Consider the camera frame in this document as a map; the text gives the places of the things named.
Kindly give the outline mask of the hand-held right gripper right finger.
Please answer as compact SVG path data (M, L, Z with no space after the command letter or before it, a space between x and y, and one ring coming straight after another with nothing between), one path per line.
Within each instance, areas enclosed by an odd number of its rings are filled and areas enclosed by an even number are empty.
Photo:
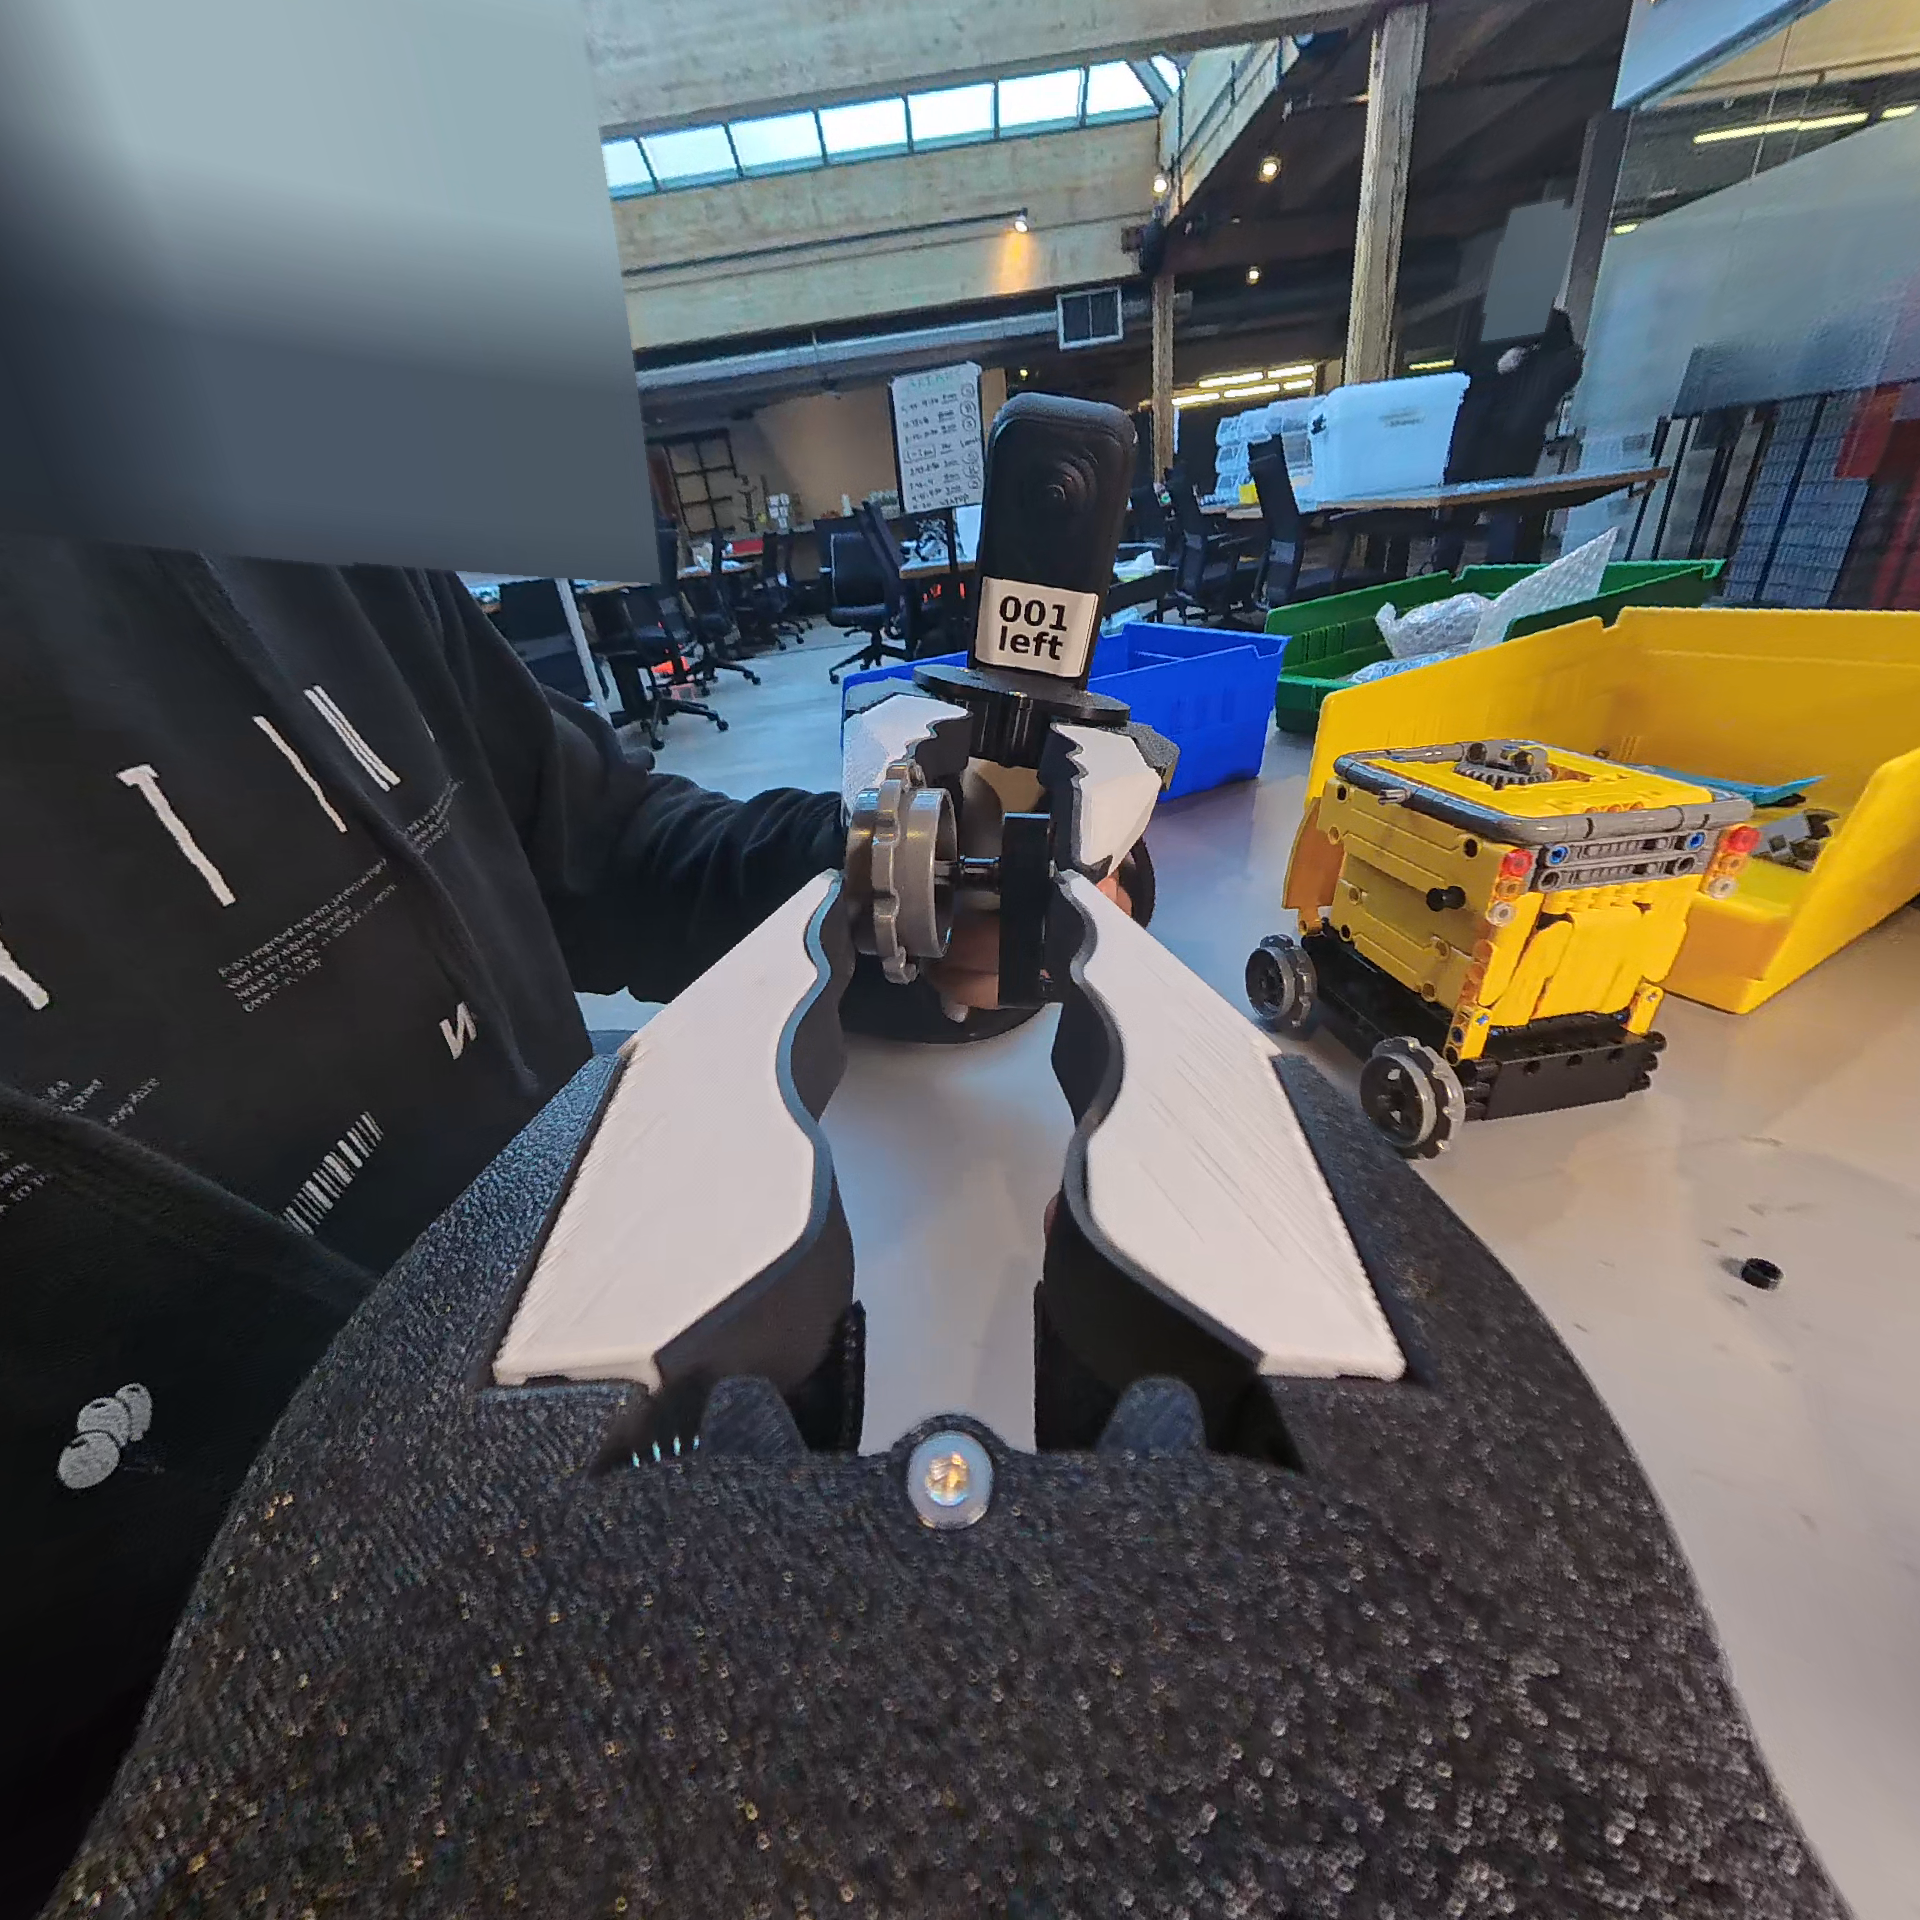
M1275 1381L1400 1384L1406 1353L1284 1055L1071 873L1048 917L1073 1115L1041 1277L1041 1447L1090 1450L1147 1379L1225 1451L1281 1446Z

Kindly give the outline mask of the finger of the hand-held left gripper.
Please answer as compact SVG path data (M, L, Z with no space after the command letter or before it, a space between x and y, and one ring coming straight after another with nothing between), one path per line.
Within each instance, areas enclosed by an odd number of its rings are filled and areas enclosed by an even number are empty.
M1055 866L1115 875L1166 789L1168 739L1152 728L1055 726L1046 745Z
M971 744L975 713L968 707L920 691L887 691L875 705L843 718L843 811L854 811L858 798L875 789L898 762L916 766L924 785L958 785L970 766Z

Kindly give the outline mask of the grey toothed brick wheel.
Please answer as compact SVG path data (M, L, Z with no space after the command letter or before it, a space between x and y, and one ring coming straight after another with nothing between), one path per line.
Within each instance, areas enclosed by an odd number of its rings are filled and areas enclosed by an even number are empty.
M842 902L854 949L898 989L938 976L952 947L968 762L968 751L908 752L849 791Z

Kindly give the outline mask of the thin black holed brick beam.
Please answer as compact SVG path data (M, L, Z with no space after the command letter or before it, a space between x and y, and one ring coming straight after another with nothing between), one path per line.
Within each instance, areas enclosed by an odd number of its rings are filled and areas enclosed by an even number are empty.
M1059 902L1052 861L1052 819L1008 811L1000 831L1000 1008L1039 1011L1052 998L1049 920Z

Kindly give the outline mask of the yellow toy brick vehicle model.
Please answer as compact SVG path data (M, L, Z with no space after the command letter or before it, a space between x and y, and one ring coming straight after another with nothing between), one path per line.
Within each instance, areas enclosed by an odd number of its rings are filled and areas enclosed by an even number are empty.
M1338 754L1287 866L1299 930L1249 953L1247 998L1268 1029L1330 1025L1406 1159L1632 1098L1691 907L1761 843L1751 809L1528 739Z

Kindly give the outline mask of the yellow storage bin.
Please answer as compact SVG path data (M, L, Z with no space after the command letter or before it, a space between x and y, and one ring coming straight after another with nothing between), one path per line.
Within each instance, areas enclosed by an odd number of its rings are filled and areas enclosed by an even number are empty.
M1315 906L1332 846L1318 798L1342 752L1480 737L1721 782L1816 778L1838 811L1810 872L1755 861L1690 917L1672 995L1748 1015L1918 889L1918 613L1625 608L1330 696L1284 907Z

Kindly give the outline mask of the grey desk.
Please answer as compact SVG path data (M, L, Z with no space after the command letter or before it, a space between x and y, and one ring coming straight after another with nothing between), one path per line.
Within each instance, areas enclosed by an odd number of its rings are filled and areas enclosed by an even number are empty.
M1764 1759L1856 1915L1916 1915L1916 907L1755 1015L1668 999L1654 1091L1418 1167L1599 1386ZM1052 1018L850 1045L826 1119L870 1307L864 1439L1033 1440L1031 1289L1071 1134ZM1740 1282L1767 1258L1784 1286Z

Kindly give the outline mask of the person's left hand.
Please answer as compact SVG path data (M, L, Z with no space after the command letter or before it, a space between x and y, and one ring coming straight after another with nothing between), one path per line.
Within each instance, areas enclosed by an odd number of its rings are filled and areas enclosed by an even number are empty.
M983 762L971 762L955 797L961 857L1000 857L1007 805ZM924 969L948 1025L1000 1011L1000 896L992 885L958 880L952 887L952 937L945 958Z

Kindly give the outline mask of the blue storage bin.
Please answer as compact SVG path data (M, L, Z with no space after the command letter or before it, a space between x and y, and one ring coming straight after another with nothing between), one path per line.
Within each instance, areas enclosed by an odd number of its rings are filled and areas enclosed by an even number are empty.
M1088 617L1059 611L1064 600L1060 593L990 593L970 653L929 664L1074 672L1082 686L1124 705L1134 723L1172 744L1172 797L1260 776L1281 637L1124 621L1106 638Z

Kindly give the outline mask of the green storage bin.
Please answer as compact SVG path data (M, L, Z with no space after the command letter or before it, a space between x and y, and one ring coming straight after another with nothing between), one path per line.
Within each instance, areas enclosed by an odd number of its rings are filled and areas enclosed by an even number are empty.
M1540 608L1540 597L1524 591L1524 617L1515 621L1512 637L1544 633L1584 617L1612 627L1625 608L1702 608L1721 593L1723 570L1723 560L1609 560L1595 593L1584 600L1566 593L1554 608ZM1546 566L1474 566L1458 574L1436 571L1273 611L1264 631L1284 638L1275 693L1279 733L1312 737L1326 698L1353 681L1362 667L1388 658L1376 625L1380 608L1406 613L1460 593L1480 593L1492 601L1538 571L1546 571Z

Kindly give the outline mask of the white plastic box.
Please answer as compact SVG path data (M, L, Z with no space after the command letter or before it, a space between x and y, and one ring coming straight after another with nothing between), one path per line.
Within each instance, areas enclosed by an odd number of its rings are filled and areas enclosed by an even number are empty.
M1287 481L1305 512L1438 490L1467 389L1471 377L1456 371L1408 376L1223 416L1208 502L1220 509L1252 503L1252 458L1260 449L1284 458Z

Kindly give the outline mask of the white plastic bag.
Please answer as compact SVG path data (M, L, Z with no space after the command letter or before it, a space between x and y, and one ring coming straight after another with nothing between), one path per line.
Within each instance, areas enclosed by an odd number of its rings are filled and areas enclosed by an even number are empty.
M1514 633L1515 622L1556 613L1599 594L1615 555L1618 531L1609 531L1571 555L1535 570L1497 597L1456 593L1410 611L1383 607L1376 627L1396 665L1481 653Z

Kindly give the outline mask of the roof skylight windows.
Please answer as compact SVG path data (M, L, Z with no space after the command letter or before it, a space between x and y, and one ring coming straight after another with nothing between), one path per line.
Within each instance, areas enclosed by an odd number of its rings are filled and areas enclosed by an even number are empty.
M1176 55L975 81L862 103L806 105L730 125L604 141L612 200L793 176L1008 137L1144 125L1184 93Z

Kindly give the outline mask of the wooden building column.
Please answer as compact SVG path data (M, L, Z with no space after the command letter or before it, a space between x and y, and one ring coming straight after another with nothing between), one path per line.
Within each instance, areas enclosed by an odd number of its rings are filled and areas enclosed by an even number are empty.
M1342 355L1347 386L1394 376L1402 241L1427 34L1427 5L1394 5L1378 19L1372 37L1352 311Z

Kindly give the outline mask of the person in black hoodie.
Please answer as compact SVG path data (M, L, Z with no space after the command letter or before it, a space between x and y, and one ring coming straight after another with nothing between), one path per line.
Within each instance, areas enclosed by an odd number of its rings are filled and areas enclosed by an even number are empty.
M290 1398L590 1058L519 677L448 571L3 542L4 1915Z

